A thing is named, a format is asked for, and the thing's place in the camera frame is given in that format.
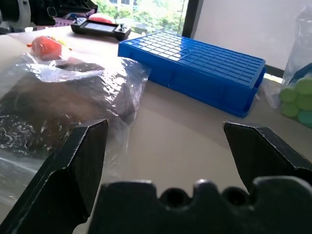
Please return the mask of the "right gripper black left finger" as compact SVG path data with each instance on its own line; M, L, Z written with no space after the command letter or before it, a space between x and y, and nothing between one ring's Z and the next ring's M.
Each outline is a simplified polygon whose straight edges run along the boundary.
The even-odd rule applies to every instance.
M73 234L86 223L101 180L108 129L106 119L76 126L32 178L0 224L0 234Z

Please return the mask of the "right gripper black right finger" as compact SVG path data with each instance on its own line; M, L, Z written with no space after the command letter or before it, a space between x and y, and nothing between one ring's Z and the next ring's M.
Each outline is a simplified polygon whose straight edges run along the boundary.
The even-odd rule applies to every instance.
M294 176L312 186L312 162L269 127L225 122L223 130L248 191L255 178L264 176Z

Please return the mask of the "dark item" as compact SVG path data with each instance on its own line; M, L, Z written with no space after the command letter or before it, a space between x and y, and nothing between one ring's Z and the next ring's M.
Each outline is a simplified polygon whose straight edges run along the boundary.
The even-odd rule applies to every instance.
M80 124L108 120L109 137L134 120L126 77L94 63L64 64L46 75L29 72L0 97L0 149L44 158Z

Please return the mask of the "clear plastic bag dark contents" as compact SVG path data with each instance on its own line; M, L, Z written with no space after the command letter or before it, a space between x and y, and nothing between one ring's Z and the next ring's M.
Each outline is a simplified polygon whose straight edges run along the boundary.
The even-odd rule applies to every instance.
M55 71L60 65L83 62L100 65L105 69L105 72L110 75L119 74L126 77L126 82L129 86L136 110L134 122L139 109L141 96L150 74L150 69L129 58L115 57L104 59L97 56L86 57L85 55L76 55L75 57L67 59L42 61L26 53L22 55L15 64L0 70L0 98L16 84L22 76L29 72L34 72L38 75L46 75L49 72ZM108 135L102 181L112 182L123 177L129 131L133 122L131 124L121 125L116 131L116 136L109 137ZM15 204L25 187L47 159L48 155L44 158L37 158L6 149L0 149L0 204L6 204L8 206Z

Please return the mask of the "bag of pastel round discs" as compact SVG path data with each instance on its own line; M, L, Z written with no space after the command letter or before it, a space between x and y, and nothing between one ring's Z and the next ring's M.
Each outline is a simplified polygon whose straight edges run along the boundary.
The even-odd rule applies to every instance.
M295 40L277 87L264 85L269 105L312 129L312 5L296 18Z

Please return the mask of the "blue plastic bin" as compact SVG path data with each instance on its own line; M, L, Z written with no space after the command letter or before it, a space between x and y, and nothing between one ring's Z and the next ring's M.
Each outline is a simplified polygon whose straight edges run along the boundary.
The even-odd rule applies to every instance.
M151 68L149 80L237 117L245 117L265 60L167 32L119 43L118 56Z

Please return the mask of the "orange toy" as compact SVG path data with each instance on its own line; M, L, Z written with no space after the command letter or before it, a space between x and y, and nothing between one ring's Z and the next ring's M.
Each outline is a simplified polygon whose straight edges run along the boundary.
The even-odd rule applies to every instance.
M63 59L72 51L63 40L53 36L36 37L27 47L33 56L43 61Z

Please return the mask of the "black handheld controller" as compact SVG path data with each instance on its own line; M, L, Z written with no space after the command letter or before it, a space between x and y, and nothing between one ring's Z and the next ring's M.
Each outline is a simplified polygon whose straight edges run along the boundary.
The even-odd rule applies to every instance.
M131 33L131 27L124 24L99 22L85 18L75 18L71 29L75 34L112 37L118 41L126 40Z

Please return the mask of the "red and white object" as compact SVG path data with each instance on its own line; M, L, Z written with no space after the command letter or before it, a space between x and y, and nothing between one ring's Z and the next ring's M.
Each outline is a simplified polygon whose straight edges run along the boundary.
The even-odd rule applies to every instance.
M113 24L115 24L115 20L111 16L106 15L104 13L92 14L88 19L92 20L92 21L97 21L97 22L113 23Z

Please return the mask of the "black angular equipment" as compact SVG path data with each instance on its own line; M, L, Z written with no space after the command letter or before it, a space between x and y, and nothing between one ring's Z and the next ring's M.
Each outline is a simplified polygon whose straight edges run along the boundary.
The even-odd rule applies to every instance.
M31 22L38 26L52 26L69 13L87 13L97 11L98 6L92 0L29 0Z

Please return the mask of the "grey rounded machine part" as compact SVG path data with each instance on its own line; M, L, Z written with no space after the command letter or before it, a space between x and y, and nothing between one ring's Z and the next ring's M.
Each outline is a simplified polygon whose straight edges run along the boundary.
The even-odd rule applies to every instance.
M0 0L0 35L25 32L30 23L29 0Z

